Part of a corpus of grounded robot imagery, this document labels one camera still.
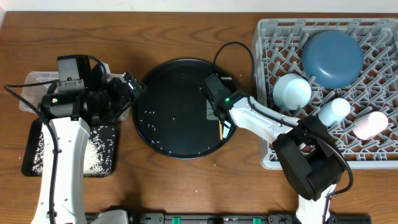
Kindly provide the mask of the wooden chopstick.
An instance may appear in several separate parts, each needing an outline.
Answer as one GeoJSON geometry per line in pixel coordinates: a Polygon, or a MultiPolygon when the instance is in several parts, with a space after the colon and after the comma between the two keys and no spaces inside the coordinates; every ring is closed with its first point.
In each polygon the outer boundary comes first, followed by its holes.
{"type": "Polygon", "coordinates": [[[219,121],[219,134],[220,134],[220,140],[223,140],[223,125],[221,121],[219,121]]]}

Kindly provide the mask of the light blue plastic knife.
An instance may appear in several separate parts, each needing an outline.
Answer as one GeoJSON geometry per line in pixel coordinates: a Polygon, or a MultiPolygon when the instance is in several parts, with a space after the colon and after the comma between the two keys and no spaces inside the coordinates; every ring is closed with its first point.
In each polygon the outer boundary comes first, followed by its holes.
{"type": "Polygon", "coordinates": [[[231,129],[231,124],[228,121],[224,121],[222,124],[222,137],[226,139],[231,129]]]}

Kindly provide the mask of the round black serving tray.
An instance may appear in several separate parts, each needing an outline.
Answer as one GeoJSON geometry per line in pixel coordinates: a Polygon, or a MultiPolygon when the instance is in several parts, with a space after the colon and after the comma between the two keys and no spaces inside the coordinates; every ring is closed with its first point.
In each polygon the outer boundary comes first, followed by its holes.
{"type": "Polygon", "coordinates": [[[214,73],[231,91],[237,89],[225,70],[197,58],[165,62],[144,77],[147,90],[134,103],[132,120],[154,151],[177,159],[196,159],[231,139],[236,127],[220,140],[218,118],[201,90],[204,79],[214,73]]]}

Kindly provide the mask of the light blue bowl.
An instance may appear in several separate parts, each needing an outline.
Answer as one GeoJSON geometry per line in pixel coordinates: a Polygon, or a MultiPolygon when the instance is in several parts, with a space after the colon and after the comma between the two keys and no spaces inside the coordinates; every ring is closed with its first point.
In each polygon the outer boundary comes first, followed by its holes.
{"type": "Polygon", "coordinates": [[[303,108],[309,103],[311,95],[312,89],[309,82],[294,73],[280,77],[272,91],[274,103],[286,110],[303,108]]]}

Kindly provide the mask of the light blue cup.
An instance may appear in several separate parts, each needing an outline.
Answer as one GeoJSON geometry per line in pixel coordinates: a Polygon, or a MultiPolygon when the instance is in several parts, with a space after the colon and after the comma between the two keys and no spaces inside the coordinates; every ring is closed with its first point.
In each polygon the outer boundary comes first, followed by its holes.
{"type": "Polygon", "coordinates": [[[330,127],[341,123],[350,111],[351,105],[346,99],[336,98],[320,108],[318,118],[325,126],[330,127]]]}

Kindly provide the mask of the dark blue plate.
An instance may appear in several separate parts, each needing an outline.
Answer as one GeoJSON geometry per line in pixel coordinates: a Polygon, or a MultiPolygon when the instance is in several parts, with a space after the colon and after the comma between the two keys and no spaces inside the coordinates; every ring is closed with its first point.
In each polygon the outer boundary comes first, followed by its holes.
{"type": "Polygon", "coordinates": [[[304,72],[327,89],[350,86],[362,71],[363,51],[350,35],[326,30],[304,45],[301,62],[304,72]]]}

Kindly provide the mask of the pink cup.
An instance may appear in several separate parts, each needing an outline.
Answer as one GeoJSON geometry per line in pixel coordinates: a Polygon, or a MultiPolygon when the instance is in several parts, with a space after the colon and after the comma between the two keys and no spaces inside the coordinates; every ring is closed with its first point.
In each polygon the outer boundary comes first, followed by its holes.
{"type": "Polygon", "coordinates": [[[382,112],[374,111],[356,118],[354,124],[354,134],[362,140],[370,140],[387,128],[389,120],[382,112]]]}

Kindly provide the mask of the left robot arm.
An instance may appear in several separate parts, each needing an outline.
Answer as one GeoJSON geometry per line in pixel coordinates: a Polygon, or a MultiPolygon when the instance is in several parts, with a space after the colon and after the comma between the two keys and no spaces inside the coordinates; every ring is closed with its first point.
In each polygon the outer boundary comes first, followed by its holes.
{"type": "Polygon", "coordinates": [[[86,223],[83,165],[92,121],[117,121],[146,90],[129,72],[111,77],[102,61],[92,67],[94,59],[59,56],[56,89],[40,103],[45,147],[33,223],[86,223]]]}

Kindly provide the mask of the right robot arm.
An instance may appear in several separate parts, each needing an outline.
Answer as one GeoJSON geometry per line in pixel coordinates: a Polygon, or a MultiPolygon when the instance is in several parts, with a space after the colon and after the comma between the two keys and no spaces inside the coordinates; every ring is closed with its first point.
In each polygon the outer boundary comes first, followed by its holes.
{"type": "Polygon", "coordinates": [[[326,223],[335,187],[348,166],[326,126],[316,117],[288,117],[239,90],[204,92],[215,116],[271,143],[291,187],[299,195],[301,223],[326,223]]]}

